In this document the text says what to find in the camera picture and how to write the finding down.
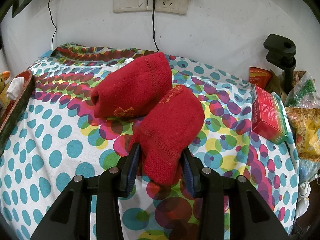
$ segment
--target red and green box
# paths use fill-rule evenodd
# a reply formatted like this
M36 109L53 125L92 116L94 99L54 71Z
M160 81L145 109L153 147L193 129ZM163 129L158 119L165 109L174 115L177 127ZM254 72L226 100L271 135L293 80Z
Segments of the red and green box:
M278 99L255 86L252 102L252 131L277 145L287 140L288 130Z

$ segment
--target orange package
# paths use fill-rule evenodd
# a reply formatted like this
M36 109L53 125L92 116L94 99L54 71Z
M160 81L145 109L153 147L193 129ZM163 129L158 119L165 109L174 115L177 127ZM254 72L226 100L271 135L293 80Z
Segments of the orange package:
M251 84L257 85L262 89L265 89L266 85L272 78L272 73L268 70L257 68L257 67L250 67L250 74L249 74L249 82Z

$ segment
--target socket hole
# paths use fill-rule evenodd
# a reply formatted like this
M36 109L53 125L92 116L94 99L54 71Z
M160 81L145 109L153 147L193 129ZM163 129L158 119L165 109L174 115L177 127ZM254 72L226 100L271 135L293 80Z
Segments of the socket hole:
M287 49L290 49L290 48L291 48L291 44L288 43L288 42L285 42L285 43L284 43L284 46L285 46Z

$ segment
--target cable outlet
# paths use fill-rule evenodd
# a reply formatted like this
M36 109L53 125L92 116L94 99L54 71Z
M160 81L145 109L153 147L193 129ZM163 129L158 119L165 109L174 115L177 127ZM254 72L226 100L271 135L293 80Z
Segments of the cable outlet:
M155 11L187 14L189 0L156 0ZM148 0L147 10L152 11L153 0Z

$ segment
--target sock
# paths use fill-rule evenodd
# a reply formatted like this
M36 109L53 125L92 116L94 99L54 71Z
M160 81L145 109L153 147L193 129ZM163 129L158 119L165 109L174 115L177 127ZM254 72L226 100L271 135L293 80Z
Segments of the sock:
M171 88L171 68L162 52L138 57L94 89L93 114L97 118L144 116Z
M198 98L184 85L175 86L143 119L133 133L146 160L145 173L156 183L172 185L182 150L200 132L204 111Z

